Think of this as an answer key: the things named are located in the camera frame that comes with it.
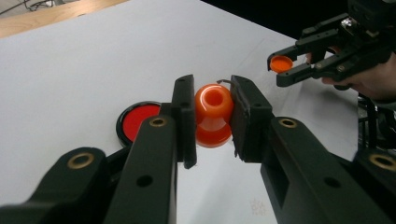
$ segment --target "orange plastic cup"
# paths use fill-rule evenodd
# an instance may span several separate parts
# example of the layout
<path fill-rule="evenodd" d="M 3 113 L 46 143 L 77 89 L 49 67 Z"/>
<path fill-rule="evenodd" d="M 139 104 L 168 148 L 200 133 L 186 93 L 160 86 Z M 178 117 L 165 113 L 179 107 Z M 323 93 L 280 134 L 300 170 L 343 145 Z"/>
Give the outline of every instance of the orange plastic cup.
<path fill-rule="evenodd" d="M 293 61 L 286 56 L 276 55 L 271 59 L 270 68 L 276 73 L 289 71 L 293 67 Z"/>
<path fill-rule="evenodd" d="M 231 136 L 229 125 L 233 113 L 230 91 L 219 84 L 203 86 L 195 94 L 197 144 L 202 147 L 220 147 Z"/>

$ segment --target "red disc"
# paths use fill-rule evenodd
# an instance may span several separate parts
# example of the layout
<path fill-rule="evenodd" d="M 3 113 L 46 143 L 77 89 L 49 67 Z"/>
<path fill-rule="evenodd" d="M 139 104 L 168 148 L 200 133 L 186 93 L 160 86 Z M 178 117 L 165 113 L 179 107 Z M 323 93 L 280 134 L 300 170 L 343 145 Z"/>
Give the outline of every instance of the red disc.
<path fill-rule="evenodd" d="M 159 105 L 141 105 L 129 111 L 122 121 L 122 130 L 129 140 L 134 141 L 143 120 L 160 113 Z"/>

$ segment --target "small orange cup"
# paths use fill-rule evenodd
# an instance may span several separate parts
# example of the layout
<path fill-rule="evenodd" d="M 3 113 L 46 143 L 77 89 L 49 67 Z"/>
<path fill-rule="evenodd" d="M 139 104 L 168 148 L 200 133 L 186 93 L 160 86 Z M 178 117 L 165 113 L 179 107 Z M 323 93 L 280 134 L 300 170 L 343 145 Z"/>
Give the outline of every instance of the small orange cup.
<path fill-rule="evenodd" d="M 276 55 L 271 59 L 270 68 L 276 73 L 289 71 L 293 67 L 293 61 L 286 56 Z"/>

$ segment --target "cable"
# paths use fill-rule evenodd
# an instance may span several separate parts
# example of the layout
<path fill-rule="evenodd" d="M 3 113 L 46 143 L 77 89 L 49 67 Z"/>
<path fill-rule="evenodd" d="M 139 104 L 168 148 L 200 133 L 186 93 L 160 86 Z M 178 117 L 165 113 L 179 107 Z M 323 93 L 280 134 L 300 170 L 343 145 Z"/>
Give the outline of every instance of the cable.
<path fill-rule="evenodd" d="M 29 7 L 26 5 L 27 2 L 28 2 L 28 0 L 23 0 L 23 3 L 25 5 L 26 9 L 28 9 L 30 11 L 37 11 L 39 7 L 53 7 L 52 0 L 44 0 L 44 1 L 36 2 L 32 5 L 30 5 Z"/>
<path fill-rule="evenodd" d="M 29 2 L 29 1 L 30 1 L 30 0 L 24 0 L 23 2 L 21 2 L 21 3 L 19 3 L 19 4 L 15 5 L 15 6 L 13 6 L 13 7 L 10 7 L 10 8 L 8 8 L 8 9 L 6 9 L 6 10 L 4 10 L 4 11 L 0 12 L 0 15 L 2 15 L 2 14 L 4 14 L 4 13 L 6 13 L 6 12 L 8 12 L 8 11 L 10 11 L 10 10 L 14 9 L 14 8 L 16 8 L 16 7 L 19 7 L 19 6 L 23 5 L 23 4 L 25 4 L 25 5 L 26 5 L 26 2 Z"/>
<path fill-rule="evenodd" d="M 376 148 L 377 147 L 377 131 L 376 131 L 376 106 L 374 103 L 365 95 L 359 94 L 359 105 L 366 112 L 366 116 L 364 118 L 359 119 L 359 123 L 361 123 L 361 145 L 362 148 L 366 148 L 366 141 L 368 141 L 368 147 Z M 368 126 L 368 139 L 366 140 L 366 123 Z"/>

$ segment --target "screw hole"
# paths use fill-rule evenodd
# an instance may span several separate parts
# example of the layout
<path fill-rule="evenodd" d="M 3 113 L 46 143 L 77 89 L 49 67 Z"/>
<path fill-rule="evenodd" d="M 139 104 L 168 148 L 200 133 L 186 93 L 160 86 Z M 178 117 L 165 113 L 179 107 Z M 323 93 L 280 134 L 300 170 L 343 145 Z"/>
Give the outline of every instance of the screw hole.
<path fill-rule="evenodd" d="M 70 160 L 67 162 L 67 166 L 70 169 L 77 170 L 90 165 L 92 162 L 93 155 L 88 152 L 82 152 L 70 158 Z"/>
<path fill-rule="evenodd" d="M 149 124 L 153 127 L 162 127 L 163 125 L 166 124 L 166 120 L 165 119 L 152 119 Z"/>
<path fill-rule="evenodd" d="M 392 157 L 373 154 L 370 156 L 370 162 L 382 169 L 396 171 L 396 161 Z"/>
<path fill-rule="evenodd" d="M 142 175 L 136 180 L 136 185 L 140 188 L 146 188 L 152 184 L 152 177 L 150 175 Z"/>
<path fill-rule="evenodd" d="M 330 187 L 332 187 L 332 188 L 335 188 L 335 189 L 341 188 L 340 182 L 339 182 L 338 180 L 332 178 L 332 177 L 325 177 L 325 178 L 324 178 L 324 182 L 325 182 L 328 186 L 330 186 Z"/>
<path fill-rule="evenodd" d="M 295 128 L 295 127 L 297 127 L 297 123 L 294 120 L 292 120 L 292 119 L 282 119 L 282 120 L 279 121 L 279 123 L 282 126 L 287 127 L 287 128 Z"/>

